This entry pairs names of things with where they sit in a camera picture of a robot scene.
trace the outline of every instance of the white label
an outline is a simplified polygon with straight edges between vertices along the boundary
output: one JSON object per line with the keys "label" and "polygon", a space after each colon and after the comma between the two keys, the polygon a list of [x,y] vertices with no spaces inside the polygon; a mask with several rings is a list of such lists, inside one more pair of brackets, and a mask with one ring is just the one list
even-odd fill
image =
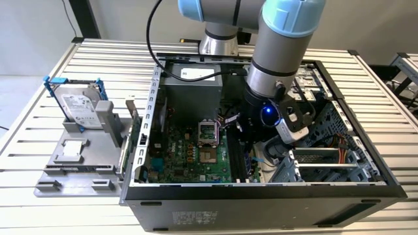
{"label": "white label", "polygon": [[[207,75],[211,75],[215,73],[215,70],[213,69],[193,69],[193,68],[185,68],[182,69],[182,78],[185,79],[195,79]],[[206,81],[215,81],[215,77],[210,77],[209,79],[205,79]]]}
{"label": "white label", "polygon": [[75,122],[85,128],[102,128],[91,99],[85,95],[77,94],[63,94],[62,98]]}
{"label": "white label", "polygon": [[189,224],[214,224],[218,217],[218,211],[174,211],[173,219],[177,225]]}

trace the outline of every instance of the wire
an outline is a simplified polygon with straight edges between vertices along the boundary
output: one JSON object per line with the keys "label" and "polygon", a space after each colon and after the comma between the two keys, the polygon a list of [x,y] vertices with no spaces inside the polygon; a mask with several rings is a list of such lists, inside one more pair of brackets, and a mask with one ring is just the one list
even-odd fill
{"label": "wire", "polygon": [[155,14],[155,11],[158,9],[158,6],[161,5],[163,0],[158,0],[157,3],[155,3],[155,6],[151,10],[151,13],[150,13],[150,16],[149,16],[149,21],[147,21],[147,31],[146,31],[146,38],[147,38],[147,47],[149,47],[149,51],[150,51],[150,55],[153,57],[153,60],[155,61],[157,65],[162,68],[162,70],[171,76],[174,77],[177,80],[181,80],[183,82],[198,82],[198,81],[202,81],[202,80],[206,80],[211,77],[215,77],[218,75],[223,75],[223,74],[231,74],[231,75],[238,75],[238,72],[234,71],[234,70],[230,70],[230,71],[223,71],[223,72],[217,72],[217,73],[213,73],[207,76],[203,76],[203,77],[199,77],[199,78],[195,78],[195,79],[185,79],[177,75],[174,75],[166,68],[165,66],[162,65],[162,63],[159,62],[159,60],[157,59],[155,57],[155,54],[153,52],[153,48],[151,48],[151,42],[150,42],[150,29],[151,29],[151,21],[153,21],[153,17],[154,17],[154,14]]}
{"label": "wire", "polygon": [[75,35],[75,37],[78,37],[78,33],[77,33],[77,30],[74,28],[74,25],[72,25],[72,22],[71,22],[71,19],[70,19],[70,16],[68,16],[66,2],[64,2],[64,0],[62,0],[62,2],[63,2],[63,5],[64,5],[66,15],[67,15],[67,19],[68,19],[70,25],[72,27],[74,35]]}
{"label": "wire", "polygon": [[274,165],[270,165],[269,163],[266,163],[265,161],[261,161],[262,163],[265,163],[267,166],[270,167],[275,167]]}
{"label": "wire", "polygon": [[301,88],[301,86],[300,86],[300,83],[296,81],[294,84],[296,84],[296,86],[297,86],[297,88],[298,88],[298,93],[300,93],[300,95],[301,95],[301,98],[302,98],[304,101],[309,104],[309,106],[310,106],[310,108],[312,108],[312,111],[313,111],[313,112],[312,112],[310,115],[312,115],[313,120],[314,120],[316,115],[317,115],[317,110],[316,110],[313,104],[308,101],[308,98],[306,98],[306,96],[305,96],[305,94],[304,94],[304,91],[302,91],[302,88]]}
{"label": "wire", "polygon": [[406,107],[408,109],[412,107],[412,105],[414,104],[416,100],[417,100],[417,97],[414,99],[412,99],[410,103],[408,104],[408,107]]}

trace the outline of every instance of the metal slats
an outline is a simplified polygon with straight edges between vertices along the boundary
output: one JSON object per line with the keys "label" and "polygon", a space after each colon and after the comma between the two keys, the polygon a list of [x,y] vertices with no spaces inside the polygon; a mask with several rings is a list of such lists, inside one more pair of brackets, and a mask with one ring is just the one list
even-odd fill
{"label": "metal slats", "polygon": [[[153,48],[155,53],[198,53],[195,44],[154,44]],[[251,56],[253,50],[253,46],[241,46],[239,53],[242,56]],[[154,67],[146,44],[86,39],[67,54],[52,73],[71,79],[101,77],[105,80],[109,97],[115,103],[115,111],[122,116],[129,116],[123,104],[123,99],[129,95],[135,96],[135,104],[142,111],[149,97],[150,75]],[[346,228],[266,230],[254,233],[417,234],[418,157],[414,155],[414,146],[418,144],[418,135],[416,135],[416,126],[382,91],[364,65],[346,51],[310,49],[305,59],[324,62],[410,199]],[[4,172],[0,172],[0,217],[8,216],[8,219],[0,222],[0,228],[14,227],[8,230],[12,234],[142,232],[133,212],[119,206],[118,198],[36,198],[34,196],[34,182],[48,162],[63,130],[63,115],[54,100],[46,93],[43,94],[43,89],[27,108],[22,120],[24,121],[14,124],[15,131],[12,130],[14,134],[6,142],[7,148],[0,155],[0,169],[4,169]],[[245,233],[249,231],[194,234]]]}

